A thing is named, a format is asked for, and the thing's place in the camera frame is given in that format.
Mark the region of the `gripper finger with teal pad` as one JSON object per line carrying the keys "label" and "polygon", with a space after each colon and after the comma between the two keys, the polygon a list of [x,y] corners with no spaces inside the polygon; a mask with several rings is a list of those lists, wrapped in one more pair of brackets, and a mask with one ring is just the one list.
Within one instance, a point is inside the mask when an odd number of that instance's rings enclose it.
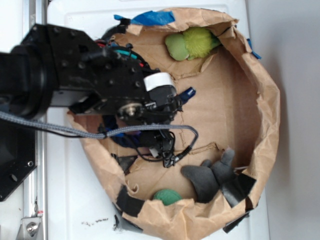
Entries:
{"label": "gripper finger with teal pad", "polygon": [[171,75],[158,72],[143,79],[148,102],[146,110],[180,110],[182,104]]}

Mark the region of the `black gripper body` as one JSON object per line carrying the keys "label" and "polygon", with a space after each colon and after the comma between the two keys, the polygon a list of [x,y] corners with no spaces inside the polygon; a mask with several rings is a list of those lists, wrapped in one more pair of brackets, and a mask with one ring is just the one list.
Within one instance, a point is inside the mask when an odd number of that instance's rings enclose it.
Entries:
{"label": "black gripper body", "polygon": [[133,148],[149,148],[155,158],[173,165],[182,158],[174,153],[175,138],[170,123],[180,110],[146,110],[149,97],[144,78],[163,73],[129,47],[106,43],[101,47],[85,32],[57,25],[46,25],[45,66],[50,91],[46,94],[50,107],[68,108],[76,115],[103,115],[108,131],[116,119],[128,126],[139,126],[138,137],[125,132],[115,138]]}

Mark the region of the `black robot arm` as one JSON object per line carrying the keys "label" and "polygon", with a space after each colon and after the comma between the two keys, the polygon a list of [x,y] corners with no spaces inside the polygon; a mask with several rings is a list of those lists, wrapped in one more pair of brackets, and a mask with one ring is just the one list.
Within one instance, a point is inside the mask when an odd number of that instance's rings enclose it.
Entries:
{"label": "black robot arm", "polygon": [[[114,31],[93,40],[85,32],[35,24],[10,53],[0,55],[2,120],[76,138],[112,138],[135,150],[150,149],[154,162],[174,166],[172,121],[192,91],[177,94],[171,76],[150,65],[130,44],[111,40]],[[99,133],[39,123],[50,107],[75,115],[101,115]]]}

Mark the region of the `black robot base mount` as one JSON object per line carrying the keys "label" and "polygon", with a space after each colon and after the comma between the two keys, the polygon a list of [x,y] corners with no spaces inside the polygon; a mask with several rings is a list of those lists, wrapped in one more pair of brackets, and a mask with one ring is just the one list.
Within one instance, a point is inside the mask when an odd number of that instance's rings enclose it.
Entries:
{"label": "black robot base mount", "polygon": [[36,133],[0,121],[0,201],[4,202],[36,168]]}

